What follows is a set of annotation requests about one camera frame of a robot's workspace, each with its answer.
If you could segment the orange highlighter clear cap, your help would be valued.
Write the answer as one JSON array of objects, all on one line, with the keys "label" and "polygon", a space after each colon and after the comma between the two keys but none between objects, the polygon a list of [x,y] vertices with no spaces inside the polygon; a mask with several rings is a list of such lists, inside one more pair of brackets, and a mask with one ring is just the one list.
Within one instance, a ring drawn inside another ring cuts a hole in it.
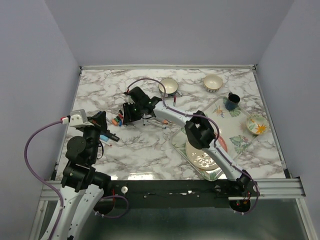
[{"label": "orange highlighter clear cap", "polygon": [[162,122],[163,124],[165,124],[165,125],[167,125],[167,124],[169,123],[169,122],[168,122],[167,120],[165,120],[165,119],[162,120],[161,122]]}]

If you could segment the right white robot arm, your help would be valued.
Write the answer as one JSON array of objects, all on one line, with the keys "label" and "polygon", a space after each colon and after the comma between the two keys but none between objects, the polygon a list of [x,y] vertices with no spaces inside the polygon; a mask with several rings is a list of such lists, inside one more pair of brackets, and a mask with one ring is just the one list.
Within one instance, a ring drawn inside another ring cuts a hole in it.
[{"label": "right white robot arm", "polygon": [[196,149],[207,153],[221,168],[230,184],[230,191],[241,196],[253,184],[259,192],[257,182],[228,155],[218,142],[220,130],[218,125],[202,111],[195,113],[171,107],[164,98],[150,98],[136,86],[124,92],[128,102],[123,104],[124,124],[140,120],[144,115],[169,120],[185,130],[188,142]]}]

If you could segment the blue capped white marker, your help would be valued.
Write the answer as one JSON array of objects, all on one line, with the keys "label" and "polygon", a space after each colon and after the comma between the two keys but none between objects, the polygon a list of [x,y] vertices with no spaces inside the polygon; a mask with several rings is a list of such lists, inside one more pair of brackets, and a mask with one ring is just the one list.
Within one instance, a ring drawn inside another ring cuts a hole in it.
[{"label": "blue capped white marker", "polygon": [[165,125],[162,125],[162,124],[159,124],[159,123],[150,121],[150,120],[148,120],[147,122],[148,122],[149,124],[153,125],[153,126],[156,126],[156,127],[161,128],[161,129],[166,129],[166,128],[167,128]]}]

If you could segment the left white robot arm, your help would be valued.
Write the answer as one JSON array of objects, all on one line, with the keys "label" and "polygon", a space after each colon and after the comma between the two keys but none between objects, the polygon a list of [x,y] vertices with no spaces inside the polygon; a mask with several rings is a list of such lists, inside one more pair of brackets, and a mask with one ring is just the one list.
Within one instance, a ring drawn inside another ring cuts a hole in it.
[{"label": "left white robot arm", "polygon": [[77,239],[96,203],[111,191],[111,177],[93,167],[98,159],[100,136],[108,132],[106,112],[88,117],[83,109],[76,110],[67,120],[82,135],[67,142],[68,163],[60,182],[60,199],[42,236],[44,240]]}]

